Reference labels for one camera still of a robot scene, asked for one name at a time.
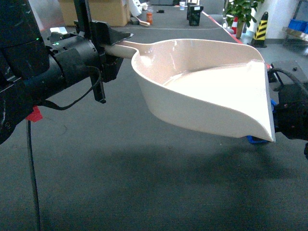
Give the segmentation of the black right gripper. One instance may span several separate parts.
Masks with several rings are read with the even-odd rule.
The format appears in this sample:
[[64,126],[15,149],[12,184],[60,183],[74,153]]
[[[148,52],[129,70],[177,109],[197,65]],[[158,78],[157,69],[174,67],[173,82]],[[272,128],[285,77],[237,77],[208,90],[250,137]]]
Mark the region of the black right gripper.
[[273,107],[275,132],[290,140],[308,140],[308,77],[297,61],[271,63],[269,85],[278,93]]

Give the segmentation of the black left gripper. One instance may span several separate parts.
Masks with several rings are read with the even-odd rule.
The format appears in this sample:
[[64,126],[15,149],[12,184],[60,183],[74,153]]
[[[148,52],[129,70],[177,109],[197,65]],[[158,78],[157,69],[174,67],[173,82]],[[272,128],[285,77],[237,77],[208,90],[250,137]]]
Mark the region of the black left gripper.
[[[100,64],[98,51],[92,42],[84,37],[84,32],[69,33],[64,26],[52,27],[50,32],[50,51],[61,69],[65,88],[89,77],[94,99],[106,103],[103,82],[116,79],[123,58],[104,54],[101,56]],[[132,36],[132,33],[112,29],[106,22],[95,21],[95,41],[99,45],[115,45]]]

